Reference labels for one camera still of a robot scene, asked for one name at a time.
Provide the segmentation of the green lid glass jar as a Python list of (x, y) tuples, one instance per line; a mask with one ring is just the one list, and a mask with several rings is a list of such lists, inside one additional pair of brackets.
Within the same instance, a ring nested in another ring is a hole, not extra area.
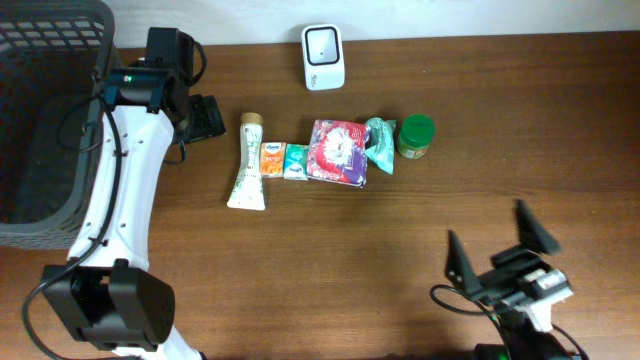
[(402, 123), (397, 139), (400, 155), (409, 159), (419, 159), (428, 150), (435, 136), (434, 121), (424, 114), (408, 116)]

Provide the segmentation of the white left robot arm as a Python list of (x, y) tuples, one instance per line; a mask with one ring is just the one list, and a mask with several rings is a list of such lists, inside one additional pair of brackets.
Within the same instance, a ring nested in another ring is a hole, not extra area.
[(170, 285), (148, 271), (148, 231), (170, 146), (226, 129), (202, 77), (202, 45), (177, 28), (152, 27), (145, 55), (114, 68), (91, 102), (102, 110), (101, 153), (89, 207), (63, 265), (44, 268), (43, 294), (70, 336), (114, 359), (201, 359), (174, 325)]

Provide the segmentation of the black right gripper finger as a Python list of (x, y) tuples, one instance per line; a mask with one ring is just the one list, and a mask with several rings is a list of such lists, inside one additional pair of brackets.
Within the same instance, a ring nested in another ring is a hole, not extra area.
[(517, 199), (514, 213), (519, 242), (529, 250), (546, 255), (554, 255), (562, 249), (557, 240), (540, 224), (526, 203)]
[(444, 270), (446, 278), (457, 290), (467, 295), (481, 291), (482, 285), (456, 233), (449, 230), (447, 236), (448, 254)]

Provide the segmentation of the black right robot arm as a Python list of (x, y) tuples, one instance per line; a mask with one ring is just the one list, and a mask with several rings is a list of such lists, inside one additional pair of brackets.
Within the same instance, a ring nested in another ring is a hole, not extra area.
[(557, 240), (535, 218), (526, 203), (514, 204), (518, 244), (491, 257), (492, 269), (477, 274), (454, 231), (448, 232), (444, 275), (448, 285), (435, 285), (431, 299), (461, 315), (485, 316), (496, 328), (499, 344), (478, 344), (474, 359), (586, 359), (584, 349), (568, 351), (553, 335), (567, 332), (552, 322), (552, 307), (574, 295), (567, 275), (545, 262), (561, 250)]

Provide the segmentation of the orange tissue packet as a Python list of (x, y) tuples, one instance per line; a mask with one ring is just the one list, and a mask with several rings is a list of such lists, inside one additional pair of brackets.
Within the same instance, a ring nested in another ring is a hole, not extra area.
[(264, 142), (260, 149), (260, 173), (264, 178), (279, 178), (284, 174), (285, 142)]

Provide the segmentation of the red purple floral pack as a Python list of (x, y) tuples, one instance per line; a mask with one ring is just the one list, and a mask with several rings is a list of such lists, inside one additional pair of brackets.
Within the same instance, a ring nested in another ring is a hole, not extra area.
[(366, 184), (364, 124), (316, 120), (309, 141), (307, 176), (314, 180), (363, 187)]

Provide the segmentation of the teal tissue packet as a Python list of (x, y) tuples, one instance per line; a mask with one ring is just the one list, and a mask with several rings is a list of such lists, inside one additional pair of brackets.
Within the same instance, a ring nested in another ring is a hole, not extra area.
[(308, 145), (288, 144), (286, 146), (283, 176), (287, 180), (307, 181)]

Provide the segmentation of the white tube with brown cap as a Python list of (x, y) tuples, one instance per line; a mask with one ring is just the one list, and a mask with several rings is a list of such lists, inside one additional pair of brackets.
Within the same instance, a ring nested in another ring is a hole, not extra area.
[(260, 172), (262, 136), (262, 116), (255, 112), (243, 113), (240, 126), (240, 166), (227, 201), (229, 208), (255, 211), (266, 208)]

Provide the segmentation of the mint green wipes packet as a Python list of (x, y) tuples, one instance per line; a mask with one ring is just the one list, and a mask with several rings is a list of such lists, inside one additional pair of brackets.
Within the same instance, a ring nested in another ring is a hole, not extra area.
[(394, 131), (395, 120), (383, 120), (370, 118), (365, 123), (369, 130), (369, 144), (365, 148), (365, 154), (379, 169), (392, 175), (394, 172)]

